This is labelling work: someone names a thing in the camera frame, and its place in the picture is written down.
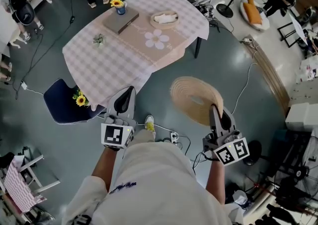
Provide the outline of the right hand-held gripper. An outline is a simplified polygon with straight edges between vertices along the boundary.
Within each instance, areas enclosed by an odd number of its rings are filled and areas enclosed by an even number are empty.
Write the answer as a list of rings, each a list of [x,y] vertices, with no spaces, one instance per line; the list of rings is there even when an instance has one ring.
[[[236,163],[249,156],[249,149],[246,138],[242,137],[239,130],[236,130],[236,123],[231,112],[224,107],[220,119],[218,108],[212,104],[209,110],[210,129],[217,135],[219,126],[230,133],[223,136],[215,137],[212,133],[203,138],[203,153],[211,151],[214,157],[207,160],[219,161],[222,165],[227,166]]]

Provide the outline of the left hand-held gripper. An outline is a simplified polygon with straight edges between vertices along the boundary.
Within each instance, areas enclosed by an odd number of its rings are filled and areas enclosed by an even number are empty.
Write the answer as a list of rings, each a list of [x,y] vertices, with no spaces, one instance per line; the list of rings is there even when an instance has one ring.
[[[126,149],[133,139],[137,122],[135,112],[136,90],[133,86],[118,91],[108,101],[101,124],[101,143],[113,149]]]

